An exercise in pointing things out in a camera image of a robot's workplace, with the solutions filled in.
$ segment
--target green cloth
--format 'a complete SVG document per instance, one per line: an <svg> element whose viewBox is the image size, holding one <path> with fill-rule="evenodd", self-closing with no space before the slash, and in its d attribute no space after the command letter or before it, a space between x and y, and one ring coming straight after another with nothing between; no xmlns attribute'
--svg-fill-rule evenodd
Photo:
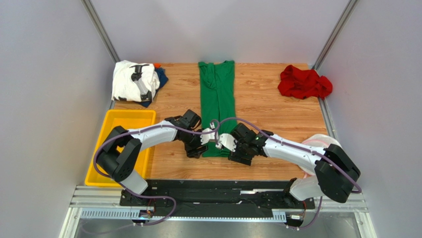
<svg viewBox="0 0 422 238"><path fill-rule="evenodd" d="M208 128L212 119L221 121L235 117L234 110L234 61L220 64L199 62L201 78L201 117L202 127ZM218 133L230 133L237 125L230 120L221 125ZM203 157L228 157L230 151L219 150L214 142L208 143L208 150Z"/></svg>

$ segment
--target wooden table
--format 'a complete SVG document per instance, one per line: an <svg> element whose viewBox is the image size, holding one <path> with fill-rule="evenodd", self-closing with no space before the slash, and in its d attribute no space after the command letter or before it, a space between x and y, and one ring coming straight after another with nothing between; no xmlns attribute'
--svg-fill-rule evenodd
<svg viewBox="0 0 422 238"><path fill-rule="evenodd" d="M196 63L163 63L168 83L148 107L157 112L157 122L183 115L187 109L201 114L199 69ZM316 133L326 134L317 98L299 100L281 96L279 75L288 64L237 63L235 100L237 117L286 139L302 142ZM307 64L294 64L308 69ZM116 102L115 109L145 109L133 102ZM150 179L290 180L304 173L295 164L280 159L255 157L252 166L226 158L187 158L183 143L157 145L150 158Z"/></svg>

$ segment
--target blue cloth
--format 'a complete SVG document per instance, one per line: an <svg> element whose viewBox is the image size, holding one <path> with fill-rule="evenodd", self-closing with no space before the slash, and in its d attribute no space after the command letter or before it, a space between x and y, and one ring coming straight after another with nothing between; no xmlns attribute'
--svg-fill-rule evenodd
<svg viewBox="0 0 422 238"><path fill-rule="evenodd" d="M156 90L156 97L157 97L157 94L158 94L159 89L162 88L162 87L164 87L164 85L168 81L168 78L165 75L165 73L164 73L165 70L163 68L156 68L155 71L157 72L158 79L159 79L159 88ZM146 107L147 108L151 104L151 102L141 102L139 104L141 104L143 107Z"/></svg>

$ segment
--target yellow plastic tray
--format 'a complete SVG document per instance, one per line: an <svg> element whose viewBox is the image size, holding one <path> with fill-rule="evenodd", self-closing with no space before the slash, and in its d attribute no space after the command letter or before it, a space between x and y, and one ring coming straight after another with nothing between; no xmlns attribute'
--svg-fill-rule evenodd
<svg viewBox="0 0 422 238"><path fill-rule="evenodd" d="M156 112L153 110L109 110L105 115L103 127L95 151L99 146L106 140L108 134L113 128L120 125L125 129L141 128L156 123ZM135 164L135 171L137 171L143 178L145 178L148 168L148 160L150 158L150 148L143 150L139 153L138 160ZM101 176L95 171L92 164L94 155L92 156L91 163L89 165L88 173L85 178L85 185L97 186L97 187L120 187L120 185L114 182L110 178Z"/></svg>

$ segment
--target gray wall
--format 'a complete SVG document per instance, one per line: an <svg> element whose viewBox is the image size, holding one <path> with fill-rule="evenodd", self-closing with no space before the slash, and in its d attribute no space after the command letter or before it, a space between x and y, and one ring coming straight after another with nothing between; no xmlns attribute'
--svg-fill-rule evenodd
<svg viewBox="0 0 422 238"><path fill-rule="evenodd" d="M0 3L0 233L57 237L83 181L113 62L78 0Z"/></svg>
<svg viewBox="0 0 422 238"><path fill-rule="evenodd" d="M347 0L92 0L121 60L314 63Z"/></svg>
<svg viewBox="0 0 422 238"><path fill-rule="evenodd" d="M420 237L422 2L362 0L320 70L378 237Z"/></svg>

